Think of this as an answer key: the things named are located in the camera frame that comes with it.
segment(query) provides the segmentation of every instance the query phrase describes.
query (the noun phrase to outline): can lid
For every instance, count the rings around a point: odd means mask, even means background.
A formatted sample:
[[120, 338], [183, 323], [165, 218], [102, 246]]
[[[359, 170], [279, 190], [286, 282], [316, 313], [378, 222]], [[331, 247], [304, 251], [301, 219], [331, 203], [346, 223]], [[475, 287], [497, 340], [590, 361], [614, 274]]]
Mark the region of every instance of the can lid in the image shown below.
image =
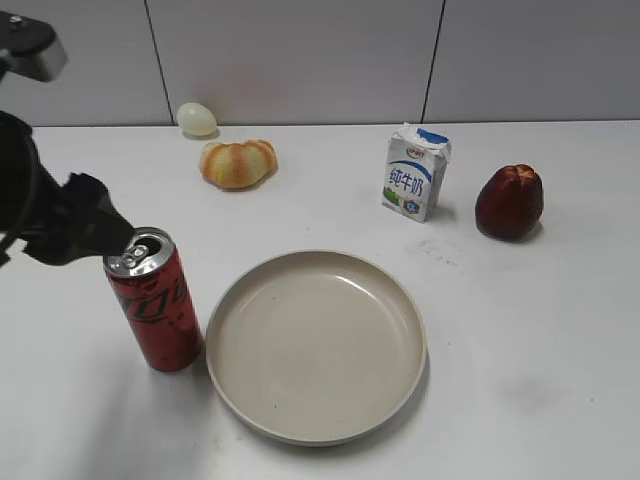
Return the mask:
[[140, 277], [167, 263], [174, 249], [171, 237], [159, 228], [136, 228], [122, 255], [104, 257], [104, 269], [118, 277]]

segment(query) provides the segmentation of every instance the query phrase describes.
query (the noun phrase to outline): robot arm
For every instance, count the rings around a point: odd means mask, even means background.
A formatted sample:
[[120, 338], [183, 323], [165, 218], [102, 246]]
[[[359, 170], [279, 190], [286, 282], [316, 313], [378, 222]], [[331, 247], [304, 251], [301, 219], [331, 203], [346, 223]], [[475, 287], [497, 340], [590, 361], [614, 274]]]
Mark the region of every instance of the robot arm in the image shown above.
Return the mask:
[[[0, 80], [7, 72], [53, 80], [67, 56], [53, 28], [0, 11]], [[0, 266], [21, 238], [24, 252], [49, 265], [93, 255], [120, 255], [134, 229], [111, 204], [102, 182], [71, 174], [60, 186], [40, 163], [31, 127], [0, 112]]]

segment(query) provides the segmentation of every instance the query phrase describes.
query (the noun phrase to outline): wall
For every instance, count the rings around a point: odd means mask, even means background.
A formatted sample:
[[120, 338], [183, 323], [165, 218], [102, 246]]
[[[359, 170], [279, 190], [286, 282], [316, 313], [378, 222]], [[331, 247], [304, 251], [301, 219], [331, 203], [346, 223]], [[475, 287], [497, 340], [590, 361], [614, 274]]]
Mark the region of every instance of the wall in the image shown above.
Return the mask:
[[447, 0], [425, 121], [640, 118], [637, 0]]
[[70, 57], [53, 83], [9, 74], [0, 85], [0, 109], [35, 125], [169, 125], [186, 101], [222, 124], [640, 117], [633, 0], [0, 8], [50, 22]]
[[51, 83], [7, 74], [0, 110], [34, 125], [170, 123], [142, 1], [3, 0], [0, 9], [52, 24], [69, 56]]

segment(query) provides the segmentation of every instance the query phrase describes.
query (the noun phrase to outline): pull tab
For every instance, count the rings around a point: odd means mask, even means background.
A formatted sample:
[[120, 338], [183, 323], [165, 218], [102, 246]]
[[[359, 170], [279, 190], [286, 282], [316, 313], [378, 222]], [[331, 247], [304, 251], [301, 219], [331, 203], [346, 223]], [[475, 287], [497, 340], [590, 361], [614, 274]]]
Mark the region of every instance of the pull tab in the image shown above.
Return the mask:
[[137, 267], [142, 260], [147, 258], [147, 255], [149, 255], [149, 247], [146, 245], [134, 245], [122, 254], [122, 263], [124, 263], [127, 268], [134, 268]]

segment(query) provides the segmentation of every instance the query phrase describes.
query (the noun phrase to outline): bread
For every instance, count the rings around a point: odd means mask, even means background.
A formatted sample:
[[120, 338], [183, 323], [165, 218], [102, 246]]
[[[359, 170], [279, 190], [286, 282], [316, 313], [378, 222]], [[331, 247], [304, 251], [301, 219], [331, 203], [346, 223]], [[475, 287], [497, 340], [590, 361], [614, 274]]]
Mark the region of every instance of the bread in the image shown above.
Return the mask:
[[276, 152], [266, 140], [205, 145], [200, 171], [220, 188], [236, 190], [258, 183], [278, 165]]

